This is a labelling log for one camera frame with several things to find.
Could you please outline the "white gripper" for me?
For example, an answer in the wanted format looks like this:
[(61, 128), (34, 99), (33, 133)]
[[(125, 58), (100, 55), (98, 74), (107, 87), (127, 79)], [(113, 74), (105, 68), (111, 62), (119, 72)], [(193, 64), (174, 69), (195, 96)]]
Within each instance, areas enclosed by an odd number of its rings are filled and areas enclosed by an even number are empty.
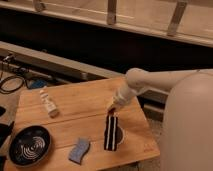
[(128, 87), (119, 88), (112, 97), (112, 100), (109, 102), (109, 105), (107, 106), (107, 111), (111, 108), (115, 108), (116, 109), (115, 112), (118, 112), (124, 106), (129, 104), (134, 96), (135, 94), (130, 88)]

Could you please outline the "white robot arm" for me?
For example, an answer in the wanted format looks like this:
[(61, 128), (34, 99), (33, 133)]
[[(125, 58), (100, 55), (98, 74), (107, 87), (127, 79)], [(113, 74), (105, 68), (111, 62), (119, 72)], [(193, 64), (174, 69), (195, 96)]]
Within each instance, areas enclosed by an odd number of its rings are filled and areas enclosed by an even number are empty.
[(167, 94), (161, 171), (213, 171), (213, 69), (148, 72), (132, 68), (107, 110), (117, 112), (150, 89)]

